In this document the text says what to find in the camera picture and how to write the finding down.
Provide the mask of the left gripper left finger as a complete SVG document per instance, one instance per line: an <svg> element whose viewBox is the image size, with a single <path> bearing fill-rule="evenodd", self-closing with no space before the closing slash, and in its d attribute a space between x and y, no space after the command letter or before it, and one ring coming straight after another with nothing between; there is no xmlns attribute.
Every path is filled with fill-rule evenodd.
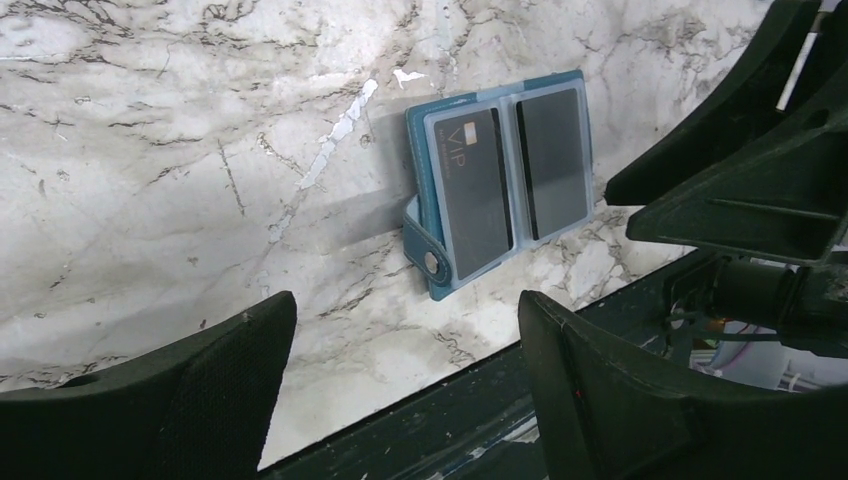
<svg viewBox="0 0 848 480"><path fill-rule="evenodd" d="M5 479L253 479L295 333L277 293L53 388L1 397Z"/></svg>

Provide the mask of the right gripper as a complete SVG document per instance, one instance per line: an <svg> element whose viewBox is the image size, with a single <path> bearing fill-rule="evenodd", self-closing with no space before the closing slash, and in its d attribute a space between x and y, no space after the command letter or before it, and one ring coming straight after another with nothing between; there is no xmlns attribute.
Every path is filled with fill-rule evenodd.
<svg viewBox="0 0 848 480"><path fill-rule="evenodd" d="M635 241L712 255L669 277L667 345L847 357L847 4L775 1L715 90L608 181Z"/></svg>

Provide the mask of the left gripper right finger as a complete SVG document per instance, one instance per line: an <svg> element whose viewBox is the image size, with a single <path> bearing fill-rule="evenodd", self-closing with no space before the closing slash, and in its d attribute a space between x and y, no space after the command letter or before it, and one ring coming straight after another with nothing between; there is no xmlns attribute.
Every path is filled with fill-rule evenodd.
<svg viewBox="0 0 848 480"><path fill-rule="evenodd" d="M518 323L552 479L843 479L847 389L788 393L647 352L536 291Z"/></svg>

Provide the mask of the blue card holder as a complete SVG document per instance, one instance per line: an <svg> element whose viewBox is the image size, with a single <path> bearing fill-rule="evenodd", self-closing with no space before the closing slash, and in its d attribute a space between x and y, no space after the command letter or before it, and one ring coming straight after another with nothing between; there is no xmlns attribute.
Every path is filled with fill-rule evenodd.
<svg viewBox="0 0 848 480"><path fill-rule="evenodd" d="M405 120L416 192L403 249L433 300L592 219L581 71L413 106Z"/></svg>

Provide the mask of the black VIP credit card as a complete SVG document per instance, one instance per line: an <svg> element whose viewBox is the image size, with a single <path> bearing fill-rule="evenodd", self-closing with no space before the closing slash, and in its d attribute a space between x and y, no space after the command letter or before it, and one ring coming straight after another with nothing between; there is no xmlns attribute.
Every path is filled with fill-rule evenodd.
<svg viewBox="0 0 848 480"><path fill-rule="evenodd" d="M434 123L457 277L463 281L514 246L498 110Z"/></svg>

